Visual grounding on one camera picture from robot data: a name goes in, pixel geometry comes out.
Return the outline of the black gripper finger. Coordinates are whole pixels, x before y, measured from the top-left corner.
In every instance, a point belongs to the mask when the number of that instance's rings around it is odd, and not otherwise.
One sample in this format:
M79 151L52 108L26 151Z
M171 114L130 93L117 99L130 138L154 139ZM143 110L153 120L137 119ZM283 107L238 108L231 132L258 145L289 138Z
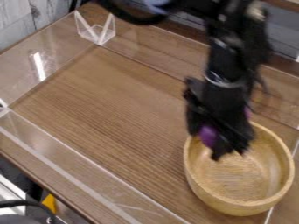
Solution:
M242 155L249 150L250 142L255 138L255 131L249 129L211 129L211 159L219 161L221 158L234 151Z
M191 136L197 136L201 132L206 108L193 93L185 93L183 98L186 100L187 130Z

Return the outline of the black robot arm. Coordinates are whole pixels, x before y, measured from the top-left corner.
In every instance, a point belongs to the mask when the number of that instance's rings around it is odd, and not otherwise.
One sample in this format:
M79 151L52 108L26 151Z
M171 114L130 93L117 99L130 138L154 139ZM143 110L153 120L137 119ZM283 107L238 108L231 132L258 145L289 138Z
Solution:
M245 153L255 138L249 102L267 63L267 9L259 0L145 0L159 16L189 11L206 22L210 56L205 79L186 79L187 130L211 149L211 159Z

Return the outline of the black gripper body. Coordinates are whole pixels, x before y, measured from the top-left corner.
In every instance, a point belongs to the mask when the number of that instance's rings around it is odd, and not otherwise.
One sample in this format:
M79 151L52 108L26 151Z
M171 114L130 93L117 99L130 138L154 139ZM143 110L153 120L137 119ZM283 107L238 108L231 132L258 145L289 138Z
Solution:
M225 118L231 112L243 108L247 108L247 111L251 110L250 98L257 83L267 90L263 78L257 73L242 75L234 80L221 77L215 73L209 73L205 80L194 77L186 78L183 94L193 93L206 108L202 125L211 118Z

